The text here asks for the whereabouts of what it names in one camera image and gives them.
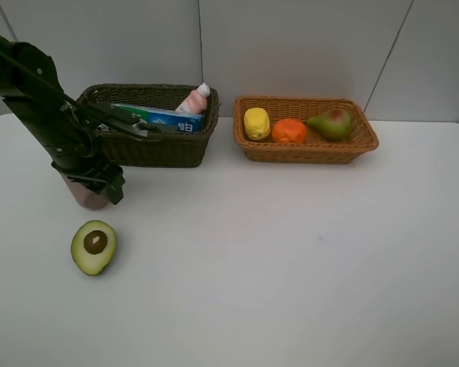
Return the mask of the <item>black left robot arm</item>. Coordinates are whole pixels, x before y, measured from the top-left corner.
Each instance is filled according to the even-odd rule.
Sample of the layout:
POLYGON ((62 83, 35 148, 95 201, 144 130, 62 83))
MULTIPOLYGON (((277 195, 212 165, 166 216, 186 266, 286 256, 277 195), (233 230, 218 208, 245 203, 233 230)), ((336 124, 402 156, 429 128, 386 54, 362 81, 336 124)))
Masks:
POLYGON ((51 166, 84 208, 123 198, 122 168, 109 162, 95 130, 100 125, 137 141, 165 138, 172 128, 145 122, 111 102, 80 104, 64 93, 51 57, 0 35, 0 97, 50 155, 51 166))

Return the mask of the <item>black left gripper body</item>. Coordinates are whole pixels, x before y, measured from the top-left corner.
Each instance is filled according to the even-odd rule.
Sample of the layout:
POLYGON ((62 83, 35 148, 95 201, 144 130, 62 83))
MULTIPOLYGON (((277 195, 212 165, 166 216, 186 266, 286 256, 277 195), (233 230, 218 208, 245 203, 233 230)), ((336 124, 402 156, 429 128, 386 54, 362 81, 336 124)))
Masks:
POLYGON ((70 106, 65 102, 42 107, 41 144, 54 168, 91 191, 102 191, 102 172, 109 161, 102 151, 96 128, 106 125, 138 141, 153 141, 153 133, 139 129, 142 120, 110 102, 70 106))

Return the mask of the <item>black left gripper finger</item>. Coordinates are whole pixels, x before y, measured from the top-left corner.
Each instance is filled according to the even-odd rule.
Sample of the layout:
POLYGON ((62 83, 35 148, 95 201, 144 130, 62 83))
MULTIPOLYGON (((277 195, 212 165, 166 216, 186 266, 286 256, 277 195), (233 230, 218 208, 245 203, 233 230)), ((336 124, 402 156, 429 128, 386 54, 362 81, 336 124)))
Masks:
POLYGON ((167 134, 178 132, 177 125, 166 125, 153 122, 140 122, 139 129, 151 133, 167 134))
POLYGON ((108 166, 103 172, 104 187, 101 196, 107 199, 111 204, 117 205, 124 197, 122 186, 125 183, 123 169, 120 166, 108 166))

